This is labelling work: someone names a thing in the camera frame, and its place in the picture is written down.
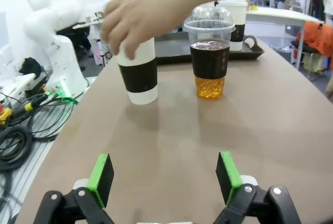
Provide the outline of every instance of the table leg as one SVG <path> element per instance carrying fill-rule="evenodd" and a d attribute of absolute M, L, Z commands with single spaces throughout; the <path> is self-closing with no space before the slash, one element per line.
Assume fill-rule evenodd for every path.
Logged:
<path fill-rule="evenodd" d="M 303 50 L 303 41 L 304 41 L 304 26 L 301 29 L 300 45 L 298 46 L 298 51 L 297 51 L 297 58 L 296 58 L 296 65 L 295 65 L 295 68 L 297 70 L 300 68 L 301 55 L 302 55 L 302 50 Z"/>

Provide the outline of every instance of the finger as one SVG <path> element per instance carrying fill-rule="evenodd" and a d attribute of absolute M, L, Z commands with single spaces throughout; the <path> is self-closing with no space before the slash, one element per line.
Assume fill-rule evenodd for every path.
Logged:
<path fill-rule="evenodd" d="M 141 43 L 138 36 L 139 34 L 135 32 L 130 32 L 125 39 L 125 54 L 131 60 L 135 58 L 135 51 Z"/>
<path fill-rule="evenodd" d="M 129 30 L 127 23 L 120 21 L 109 34 L 109 46 L 114 55 L 119 53 L 119 46 L 127 37 Z"/>
<path fill-rule="evenodd" d="M 111 0 L 110 2 L 108 2 L 104 10 L 104 15 L 107 16 L 108 14 L 113 12 L 115 9 L 119 7 L 120 4 L 121 0 Z"/>
<path fill-rule="evenodd" d="M 119 23 L 120 21 L 120 10 L 116 9 L 112 13 L 105 16 L 104 21 L 101 25 L 101 39 L 104 42 L 109 42 L 109 34 L 113 30 L 113 28 Z"/>

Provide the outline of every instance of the orange cloth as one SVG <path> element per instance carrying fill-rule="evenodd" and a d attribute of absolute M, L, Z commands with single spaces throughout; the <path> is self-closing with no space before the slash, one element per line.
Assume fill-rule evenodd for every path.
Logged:
<path fill-rule="evenodd" d="M 332 58 L 333 55 L 333 28 L 324 23 L 305 22 L 304 43 L 311 48 L 315 48 L 323 56 Z M 301 38 L 301 33 L 297 35 L 297 41 Z M 331 61 L 329 70 L 333 70 L 333 61 Z"/>

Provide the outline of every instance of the gray floor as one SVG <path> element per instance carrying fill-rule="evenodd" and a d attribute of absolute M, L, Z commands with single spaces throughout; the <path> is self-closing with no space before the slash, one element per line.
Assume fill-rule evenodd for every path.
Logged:
<path fill-rule="evenodd" d="M 254 35 L 258 39 L 262 40 L 268 46 L 271 46 L 276 52 L 282 55 L 283 58 L 290 61 L 290 53 L 286 51 L 286 47 L 290 45 L 290 42 L 295 39 L 294 36 L 285 33 L 285 26 L 268 24 L 268 23 L 250 23 L 247 22 L 246 35 Z M 102 65 L 96 65 L 93 58 L 83 58 L 79 61 L 81 66 L 85 66 L 86 70 L 83 72 L 85 77 L 98 76 L 102 71 Z M 308 72 L 300 67 L 300 72 L 305 76 Z M 324 76 L 319 76 L 312 73 L 310 75 L 310 81 L 315 85 L 323 94 L 330 78 L 330 73 L 327 72 Z"/>

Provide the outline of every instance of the white cloth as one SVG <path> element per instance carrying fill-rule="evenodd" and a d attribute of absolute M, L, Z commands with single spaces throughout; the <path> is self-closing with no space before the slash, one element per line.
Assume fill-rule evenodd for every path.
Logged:
<path fill-rule="evenodd" d="M 324 2 L 324 13 L 333 15 L 333 0 L 323 0 Z"/>

